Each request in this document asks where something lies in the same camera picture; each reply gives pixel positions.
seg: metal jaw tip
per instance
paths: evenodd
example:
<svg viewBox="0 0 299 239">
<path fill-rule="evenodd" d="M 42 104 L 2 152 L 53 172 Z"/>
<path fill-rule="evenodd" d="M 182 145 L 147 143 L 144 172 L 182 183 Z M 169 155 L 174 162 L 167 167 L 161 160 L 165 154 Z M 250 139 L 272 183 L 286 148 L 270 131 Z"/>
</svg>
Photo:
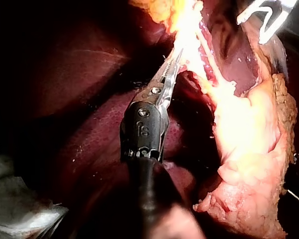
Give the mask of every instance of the metal jaw tip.
<svg viewBox="0 0 299 239">
<path fill-rule="evenodd" d="M 271 26 L 268 27 L 267 30 L 266 27 L 269 19 L 273 15 L 273 10 L 269 6 L 261 6 L 266 1 L 278 1 L 282 8 L 280 15 L 271 24 Z M 246 22 L 250 16 L 257 11 L 267 12 L 267 15 L 264 19 L 264 24 L 259 31 L 259 44 L 266 44 L 286 21 L 297 1 L 298 0 L 255 0 L 241 14 L 239 14 L 237 17 L 237 24 L 240 25 L 241 23 Z"/>
</svg>

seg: abdominal cavity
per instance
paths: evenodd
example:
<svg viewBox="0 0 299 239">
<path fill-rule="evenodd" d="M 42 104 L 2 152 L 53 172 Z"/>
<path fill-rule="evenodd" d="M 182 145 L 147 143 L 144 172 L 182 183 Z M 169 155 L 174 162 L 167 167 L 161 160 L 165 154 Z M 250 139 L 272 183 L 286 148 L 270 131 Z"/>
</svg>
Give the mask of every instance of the abdominal cavity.
<svg viewBox="0 0 299 239">
<path fill-rule="evenodd" d="M 205 2 L 202 14 L 212 35 L 219 69 L 227 81 L 237 83 L 235 95 L 244 95 L 257 81 L 258 65 L 245 32 L 236 24 L 236 1 L 219 0 L 210 7 Z"/>
</svg>

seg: metal screw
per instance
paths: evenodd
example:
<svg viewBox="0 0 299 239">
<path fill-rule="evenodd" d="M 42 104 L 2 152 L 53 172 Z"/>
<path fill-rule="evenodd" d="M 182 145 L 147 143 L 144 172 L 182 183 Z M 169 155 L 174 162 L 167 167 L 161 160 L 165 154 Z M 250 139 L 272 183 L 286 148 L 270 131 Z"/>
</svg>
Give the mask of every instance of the metal screw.
<svg viewBox="0 0 299 239">
<path fill-rule="evenodd" d="M 161 89 L 157 87 L 153 87 L 151 92 L 155 95 L 159 95 L 161 93 Z"/>
<path fill-rule="evenodd" d="M 148 116 L 150 116 L 150 111 L 148 109 L 141 108 L 141 109 L 139 109 L 139 115 L 141 117 L 148 117 Z"/>
</svg>

